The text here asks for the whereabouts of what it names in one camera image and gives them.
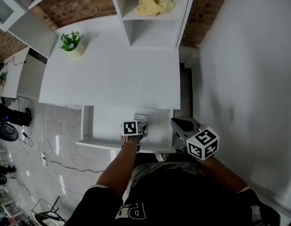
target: black chair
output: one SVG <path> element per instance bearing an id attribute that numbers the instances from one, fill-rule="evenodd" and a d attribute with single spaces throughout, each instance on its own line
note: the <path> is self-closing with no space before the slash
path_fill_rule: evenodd
<path id="1" fill-rule="evenodd" d="M 33 218 L 36 220 L 37 223 L 39 223 L 40 225 L 42 226 L 47 226 L 48 224 L 44 223 L 45 220 L 47 219 L 51 219 L 51 220 L 56 220 L 56 221 L 62 221 L 64 223 L 66 223 L 67 221 L 65 219 L 63 219 L 60 215 L 57 214 L 57 211 L 59 209 L 54 209 L 57 201 L 60 199 L 60 196 L 56 199 L 56 201 L 54 202 L 53 206 L 51 206 L 48 202 L 46 202 L 45 200 L 43 199 L 40 199 L 37 204 L 33 207 L 33 209 L 31 210 L 31 214 L 33 216 Z M 45 211 L 45 210 L 42 210 L 40 213 L 36 213 L 34 211 L 35 207 L 38 205 L 38 203 L 40 201 L 44 201 L 46 204 L 48 204 L 51 209 L 49 211 Z"/>
<path id="2" fill-rule="evenodd" d="M 16 141 L 19 138 L 18 130 L 7 122 L 0 122 L 0 139 L 5 141 Z"/>
<path id="3" fill-rule="evenodd" d="M 8 182 L 7 177 L 4 174 L 0 173 L 0 185 L 4 185 Z"/>

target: potted plant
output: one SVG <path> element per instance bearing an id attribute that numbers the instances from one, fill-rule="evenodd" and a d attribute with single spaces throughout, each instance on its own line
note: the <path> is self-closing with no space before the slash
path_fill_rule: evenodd
<path id="1" fill-rule="evenodd" d="M 71 32 L 69 34 L 62 34 L 60 48 L 65 50 L 70 58 L 80 57 L 85 49 L 85 46 L 81 43 L 83 38 L 79 32 Z"/>

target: yellow cloth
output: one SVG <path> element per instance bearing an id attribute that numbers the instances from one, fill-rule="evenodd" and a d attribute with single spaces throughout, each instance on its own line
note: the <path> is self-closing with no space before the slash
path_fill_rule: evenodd
<path id="1" fill-rule="evenodd" d="M 135 11 L 142 16 L 157 16 L 159 13 L 170 13 L 175 5 L 172 0 L 139 0 Z"/>

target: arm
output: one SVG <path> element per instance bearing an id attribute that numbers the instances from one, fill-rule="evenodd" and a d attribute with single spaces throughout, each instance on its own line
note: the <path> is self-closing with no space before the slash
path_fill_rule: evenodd
<path id="1" fill-rule="evenodd" d="M 238 175 L 226 168 L 214 156 L 200 161 L 204 174 L 214 180 L 224 190 L 236 194 L 248 185 Z"/>
<path id="2" fill-rule="evenodd" d="M 100 175 L 97 184 L 107 186 L 123 196 L 132 176 L 138 141 L 139 137 L 132 137 L 125 143 L 114 161 Z"/>

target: power strip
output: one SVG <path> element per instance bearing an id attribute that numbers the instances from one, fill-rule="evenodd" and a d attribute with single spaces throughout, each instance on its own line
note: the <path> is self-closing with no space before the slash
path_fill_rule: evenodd
<path id="1" fill-rule="evenodd" d="M 41 153 L 41 163 L 42 163 L 43 167 L 49 167 L 50 166 L 48 161 L 50 161 L 49 157 L 46 156 L 44 153 Z"/>

